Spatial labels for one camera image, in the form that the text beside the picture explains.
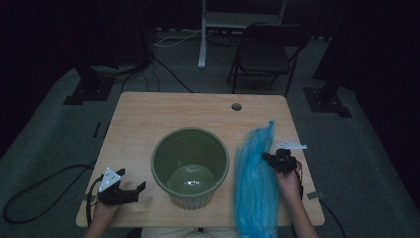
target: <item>green bucket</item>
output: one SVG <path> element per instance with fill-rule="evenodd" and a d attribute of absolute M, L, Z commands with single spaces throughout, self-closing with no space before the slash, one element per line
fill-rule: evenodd
<path fill-rule="evenodd" d="M 207 205 L 229 170 L 223 142 L 201 128 L 181 128 L 164 136 L 152 155 L 152 173 L 172 201 L 187 210 Z"/>

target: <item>black chair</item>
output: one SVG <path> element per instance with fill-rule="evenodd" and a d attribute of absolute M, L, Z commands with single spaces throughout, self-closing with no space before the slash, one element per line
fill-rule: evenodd
<path fill-rule="evenodd" d="M 311 35 L 300 25 L 251 24 L 240 39 L 237 53 L 229 73 L 234 77 L 235 94 L 239 75 L 270 76 L 273 83 L 280 75 L 289 74 L 284 97 L 296 68 L 297 56 L 306 47 Z M 285 48 L 294 48 L 289 57 Z"/>

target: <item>hand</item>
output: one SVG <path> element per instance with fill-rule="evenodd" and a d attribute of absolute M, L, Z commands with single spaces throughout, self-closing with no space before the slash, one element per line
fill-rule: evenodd
<path fill-rule="evenodd" d="M 99 202 L 95 205 L 92 223 L 85 234 L 87 237 L 102 237 L 105 230 L 111 224 L 121 205 L 105 205 Z"/>
<path fill-rule="evenodd" d="M 297 163 L 297 168 L 286 175 L 275 172 L 280 190 L 287 201 L 298 199 L 300 200 L 300 181 L 297 174 L 299 174 L 302 166 Z"/>
<path fill-rule="evenodd" d="M 95 212 L 93 213 L 93 220 L 111 222 L 117 212 L 120 210 L 121 205 L 105 205 L 99 202 L 95 205 Z"/>

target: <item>white tag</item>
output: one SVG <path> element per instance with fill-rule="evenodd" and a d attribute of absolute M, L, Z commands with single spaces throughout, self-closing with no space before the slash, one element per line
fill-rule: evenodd
<path fill-rule="evenodd" d="M 115 182 L 119 181 L 120 179 L 121 177 L 117 175 L 117 173 L 107 168 L 104 174 L 104 178 L 101 181 L 101 185 L 99 186 L 99 191 L 102 192 L 106 188 L 115 184 Z"/>
<path fill-rule="evenodd" d="M 300 145 L 293 142 L 284 142 L 275 145 L 278 149 L 292 150 L 292 149 L 308 149 L 306 145 Z"/>

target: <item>plastic bag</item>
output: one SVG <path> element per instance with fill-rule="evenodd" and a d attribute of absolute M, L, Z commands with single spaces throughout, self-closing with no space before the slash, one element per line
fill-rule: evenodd
<path fill-rule="evenodd" d="M 238 149 L 235 174 L 235 221 L 243 238 L 276 238 L 279 188 L 262 159 L 274 137 L 274 122 L 249 133 Z"/>

